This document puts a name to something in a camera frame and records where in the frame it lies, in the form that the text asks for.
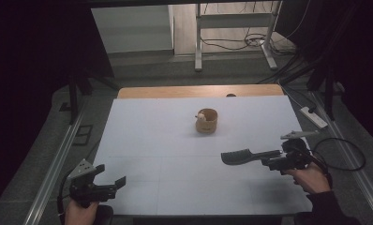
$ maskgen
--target gray floor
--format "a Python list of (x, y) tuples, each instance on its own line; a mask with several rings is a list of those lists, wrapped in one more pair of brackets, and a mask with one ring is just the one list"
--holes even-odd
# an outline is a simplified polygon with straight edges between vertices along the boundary
[[(276, 61), (284, 66), (289, 56), (279, 56)], [(124, 87), (129, 86), (163, 86), (163, 85), (203, 85), (203, 84), (244, 84), (255, 83), (273, 74), (261, 53), (214, 54), (203, 58), (203, 72), (194, 71), (193, 56), (177, 57), (165, 53), (131, 53), (111, 55), (115, 72), (113, 81)], [(306, 93), (305, 76), (291, 84), (294, 88)], [(73, 168), (99, 141), (111, 108), (112, 100), (117, 92), (107, 86), (91, 81), (95, 90), (91, 97), (80, 97), (86, 102), (86, 110), (81, 125), (92, 125), (92, 136), (86, 146), (72, 146), (69, 149), (64, 167), (60, 172), (52, 194), (44, 207), (39, 224), (59, 224), (56, 212), (55, 198), (58, 193), (59, 180), (66, 171)], [(301, 104), (308, 102), (295, 93), (292, 96)], [(52, 110), (40, 131), (29, 155), (21, 168), (8, 185), (0, 199), (0, 224), (22, 224), (28, 213), (38, 189), (49, 169), (50, 163), (68, 129), (69, 112), (59, 112), (63, 102), (68, 102), (67, 87), (58, 90), (52, 97)], [(346, 139), (353, 141), (362, 148), (367, 157), (366, 172), (373, 181), (373, 139), (354, 119), (340, 97), (334, 100), (336, 123)], [(298, 105), (293, 104), (296, 115), (303, 130), (316, 129), (298, 112)], [(308, 138), (312, 147), (319, 140), (329, 137), (323, 132), (317, 137)], [(323, 148), (322, 154), (330, 163), (344, 165), (344, 160), (333, 142)], [(335, 179), (334, 190), (344, 212), (357, 217), (362, 224), (373, 225), (373, 211), (362, 190), (355, 182), (351, 172), (331, 170)], [(132, 224), (131, 217), (116, 217), (113, 224)], [(291, 216), (285, 216), (283, 224), (292, 224)]]

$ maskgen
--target human hand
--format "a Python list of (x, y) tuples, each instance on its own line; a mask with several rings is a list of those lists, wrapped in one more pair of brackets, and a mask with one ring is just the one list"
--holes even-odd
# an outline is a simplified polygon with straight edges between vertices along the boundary
[(76, 201), (70, 200), (65, 217), (66, 225), (92, 225), (96, 219), (98, 202), (92, 202), (88, 208), (81, 207)]
[(321, 168), (311, 162), (303, 170), (286, 170), (285, 174), (294, 177), (294, 184), (300, 185), (309, 194), (317, 194), (330, 191), (330, 185)]

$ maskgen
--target white tabletop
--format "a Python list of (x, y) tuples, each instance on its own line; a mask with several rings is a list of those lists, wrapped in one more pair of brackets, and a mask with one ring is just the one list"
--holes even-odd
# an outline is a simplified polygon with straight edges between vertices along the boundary
[[(200, 134), (195, 115), (218, 112), (216, 132)], [(105, 204), (116, 215), (288, 215), (311, 204), (290, 176), (260, 161), (228, 166), (223, 152), (281, 150), (301, 130), (288, 97), (116, 99), (97, 151), (98, 185), (127, 184)]]

